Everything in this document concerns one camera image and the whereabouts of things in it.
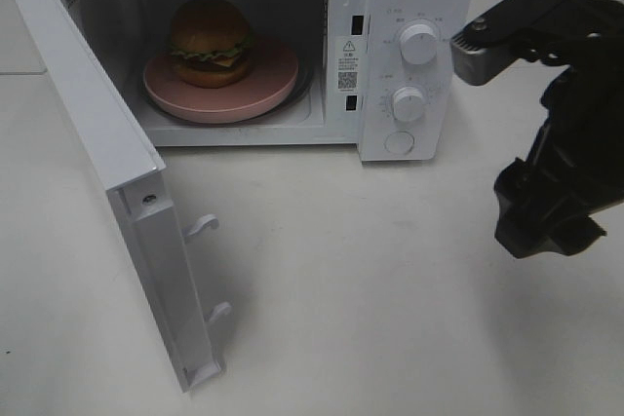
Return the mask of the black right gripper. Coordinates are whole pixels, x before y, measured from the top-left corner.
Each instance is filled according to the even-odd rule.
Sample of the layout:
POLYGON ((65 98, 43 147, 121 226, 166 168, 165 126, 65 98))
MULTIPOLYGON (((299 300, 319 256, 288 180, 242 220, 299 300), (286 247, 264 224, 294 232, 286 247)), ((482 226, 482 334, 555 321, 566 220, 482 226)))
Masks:
POLYGON ((564 71, 541 97, 547 118, 528 156, 496 180, 494 237, 517 259, 573 256, 607 235, 590 214, 623 200, 623 6, 565 0, 515 51, 564 71))

